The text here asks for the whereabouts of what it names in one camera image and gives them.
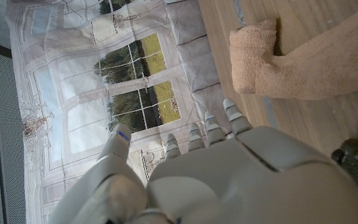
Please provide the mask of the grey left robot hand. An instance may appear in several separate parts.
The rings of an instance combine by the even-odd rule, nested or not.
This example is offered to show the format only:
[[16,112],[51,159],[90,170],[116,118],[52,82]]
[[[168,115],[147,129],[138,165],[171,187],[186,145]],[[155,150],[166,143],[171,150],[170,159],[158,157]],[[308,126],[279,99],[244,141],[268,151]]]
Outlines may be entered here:
[[358,223],[358,157],[327,157],[276,129],[253,127],[229,98],[233,137],[206,113],[189,151],[167,137],[143,184],[127,165],[131,131],[117,124],[100,156],[59,201],[50,223]]

